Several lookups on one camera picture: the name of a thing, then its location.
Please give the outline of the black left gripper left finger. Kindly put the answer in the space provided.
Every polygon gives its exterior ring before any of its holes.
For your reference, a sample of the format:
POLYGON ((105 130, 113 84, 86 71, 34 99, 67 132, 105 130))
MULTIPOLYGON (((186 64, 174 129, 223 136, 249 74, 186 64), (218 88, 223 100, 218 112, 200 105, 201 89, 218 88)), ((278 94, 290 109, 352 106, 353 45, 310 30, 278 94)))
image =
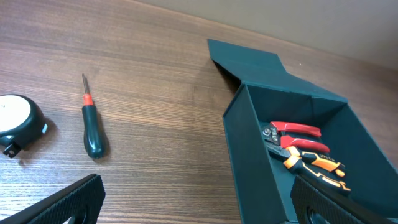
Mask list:
POLYGON ((24 210, 1 224, 96 223, 105 199, 100 175, 90 174, 24 210))

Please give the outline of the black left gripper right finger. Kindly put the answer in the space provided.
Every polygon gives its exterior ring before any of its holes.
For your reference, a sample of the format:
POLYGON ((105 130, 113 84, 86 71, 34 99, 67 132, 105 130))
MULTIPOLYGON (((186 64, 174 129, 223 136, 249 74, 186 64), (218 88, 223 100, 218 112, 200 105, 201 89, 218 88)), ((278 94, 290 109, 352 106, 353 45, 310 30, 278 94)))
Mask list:
POLYGON ((318 182, 296 176, 290 197, 299 223, 394 224, 318 182))

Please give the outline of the orange black needle-nose pliers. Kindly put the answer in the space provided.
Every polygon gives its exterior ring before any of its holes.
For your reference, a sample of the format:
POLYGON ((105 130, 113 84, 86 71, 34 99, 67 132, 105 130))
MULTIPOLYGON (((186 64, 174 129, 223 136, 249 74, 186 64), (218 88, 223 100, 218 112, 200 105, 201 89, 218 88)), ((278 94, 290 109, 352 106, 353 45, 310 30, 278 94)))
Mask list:
POLYGON ((283 148, 269 142, 265 145, 269 154, 281 161, 289 172, 307 176, 343 195, 351 193, 351 189, 342 180, 346 176, 344 164, 326 155, 302 151, 294 146, 283 148))

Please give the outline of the black red small screwdriver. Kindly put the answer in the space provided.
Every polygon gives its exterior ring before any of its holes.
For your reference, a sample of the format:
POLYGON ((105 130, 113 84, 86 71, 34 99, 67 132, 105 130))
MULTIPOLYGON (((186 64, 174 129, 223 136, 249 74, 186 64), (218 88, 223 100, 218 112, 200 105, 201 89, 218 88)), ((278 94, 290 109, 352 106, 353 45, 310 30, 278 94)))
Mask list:
POLYGON ((81 109, 84 123, 84 147, 90 158, 101 159, 106 152, 104 131, 100 125, 97 107, 92 99, 88 81, 84 73, 82 74, 82 79, 85 91, 83 95, 83 107, 81 109))

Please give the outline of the red handled snips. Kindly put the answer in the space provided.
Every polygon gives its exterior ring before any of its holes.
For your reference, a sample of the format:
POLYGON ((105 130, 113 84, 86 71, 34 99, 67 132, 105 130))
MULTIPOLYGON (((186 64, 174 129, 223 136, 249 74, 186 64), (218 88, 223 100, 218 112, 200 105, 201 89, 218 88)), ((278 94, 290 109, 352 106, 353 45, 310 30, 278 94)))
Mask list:
POLYGON ((318 127, 285 121, 271 121, 261 128, 265 141, 282 147, 289 146, 328 154, 330 148, 322 143, 318 127))

